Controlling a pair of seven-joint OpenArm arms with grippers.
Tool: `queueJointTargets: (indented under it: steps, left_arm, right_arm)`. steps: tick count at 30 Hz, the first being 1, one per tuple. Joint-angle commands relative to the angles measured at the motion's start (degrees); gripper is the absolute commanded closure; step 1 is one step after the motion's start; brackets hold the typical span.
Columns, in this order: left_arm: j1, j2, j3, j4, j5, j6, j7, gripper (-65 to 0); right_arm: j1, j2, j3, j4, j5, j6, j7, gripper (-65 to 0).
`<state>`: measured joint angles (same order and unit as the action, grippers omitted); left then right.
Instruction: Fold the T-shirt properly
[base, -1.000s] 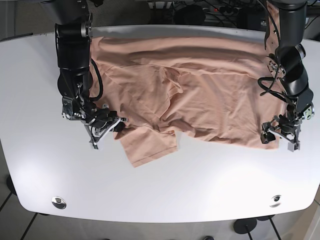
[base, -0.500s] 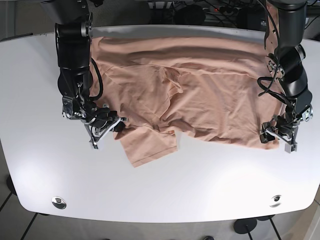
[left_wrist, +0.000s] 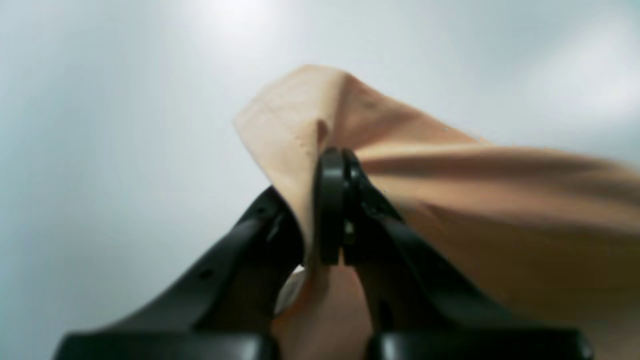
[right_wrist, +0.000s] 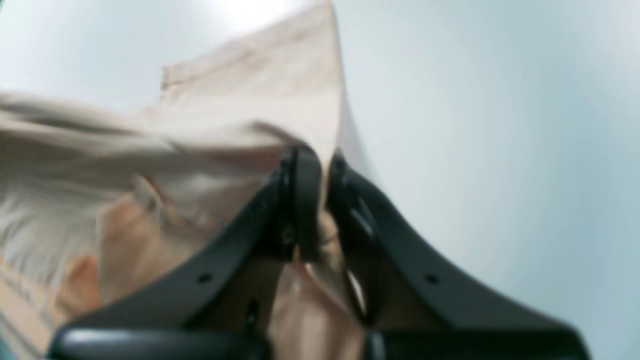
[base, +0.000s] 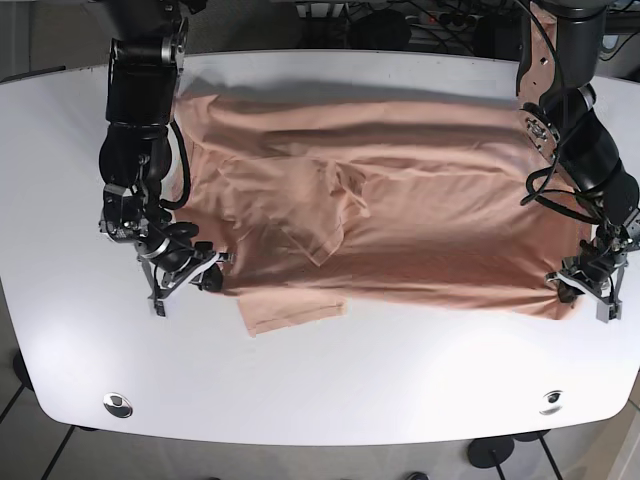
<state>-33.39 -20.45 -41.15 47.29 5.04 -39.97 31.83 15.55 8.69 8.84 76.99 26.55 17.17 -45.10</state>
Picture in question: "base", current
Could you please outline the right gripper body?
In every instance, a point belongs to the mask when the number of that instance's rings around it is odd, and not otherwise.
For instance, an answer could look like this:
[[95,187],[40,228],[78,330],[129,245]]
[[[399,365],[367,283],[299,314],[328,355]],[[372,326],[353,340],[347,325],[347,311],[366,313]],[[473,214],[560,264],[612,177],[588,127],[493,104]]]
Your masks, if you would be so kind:
[[231,261],[231,254],[216,251],[211,242],[193,240],[199,233],[195,224],[175,222],[164,209],[148,216],[144,200],[142,191],[131,193],[122,186],[106,185],[99,230],[116,243],[134,247],[150,296],[165,302],[187,285],[198,288],[205,270],[221,270],[222,264]]

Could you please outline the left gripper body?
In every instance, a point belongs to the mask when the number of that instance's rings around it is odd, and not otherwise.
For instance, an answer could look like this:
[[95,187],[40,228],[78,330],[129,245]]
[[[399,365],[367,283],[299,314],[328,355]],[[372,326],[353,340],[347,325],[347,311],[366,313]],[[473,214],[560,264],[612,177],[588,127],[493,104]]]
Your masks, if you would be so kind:
[[581,240],[579,253],[564,258],[561,268],[547,274],[545,281],[554,284],[557,280],[564,281],[579,289],[580,295],[587,295],[596,302],[600,299],[620,300],[628,254],[639,250],[639,215],[631,214],[621,226],[608,220],[598,223],[584,214],[570,214],[569,217],[596,225],[595,237],[591,241]]

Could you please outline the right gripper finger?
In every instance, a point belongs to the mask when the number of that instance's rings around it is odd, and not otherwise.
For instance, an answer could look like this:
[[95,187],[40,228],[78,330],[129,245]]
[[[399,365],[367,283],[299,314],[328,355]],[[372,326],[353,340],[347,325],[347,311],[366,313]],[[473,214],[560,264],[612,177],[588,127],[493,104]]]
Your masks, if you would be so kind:
[[151,312],[157,316],[164,318],[166,316],[166,310],[164,305],[164,300],[161,298],[155,298],[153,296],[149,297],[149,305]]
[[201,291],[219,293],[223,287],[223,274],[219,267],[209,267],[197,281],[197,287]]

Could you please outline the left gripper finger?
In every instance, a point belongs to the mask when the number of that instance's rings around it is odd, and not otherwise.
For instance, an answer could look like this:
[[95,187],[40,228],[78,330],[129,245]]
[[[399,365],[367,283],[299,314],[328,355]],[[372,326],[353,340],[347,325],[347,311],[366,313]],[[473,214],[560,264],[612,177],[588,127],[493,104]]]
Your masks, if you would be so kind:
[[620,320],[622,317],[622,302],[620,300],[600,299],[597,302],[596,318],[609,323],[613,320]]
[[557,280],[555,284],[557,297],[562,304],[573,304],[579,298],[579,289],[576,289],[561,280]]

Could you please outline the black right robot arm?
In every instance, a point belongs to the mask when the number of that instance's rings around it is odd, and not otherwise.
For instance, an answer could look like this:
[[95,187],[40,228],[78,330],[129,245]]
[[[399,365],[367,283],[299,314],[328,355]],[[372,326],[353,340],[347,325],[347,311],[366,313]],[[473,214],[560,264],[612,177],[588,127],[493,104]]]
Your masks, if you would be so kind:
[[99,229],[116,243],[134,246],[159,317],[166,314],[166,300],[187,284],[220,291],[219,266],[231,258],[197,240],[197,225],[174,218],[191,192],[186,145],[174,119],[188,34],[181,10],[195,14],[205,6],[203,1],[86,5],[111,37]]

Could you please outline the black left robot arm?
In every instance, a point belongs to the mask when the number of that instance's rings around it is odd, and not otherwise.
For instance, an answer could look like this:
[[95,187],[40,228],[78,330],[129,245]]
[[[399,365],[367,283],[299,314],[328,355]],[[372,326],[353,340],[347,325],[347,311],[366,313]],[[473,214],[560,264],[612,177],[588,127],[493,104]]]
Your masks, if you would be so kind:
[[516,95],[524,129],[548,167],[531,173],[522,204],[537,202],[595,226],[578,255],[546,279],[561,302],[587,295],[603,322],[622,315],[627,256],[639,248],[639,185],[596,116],[591,81],[599,60],[606,1],[522,1]]

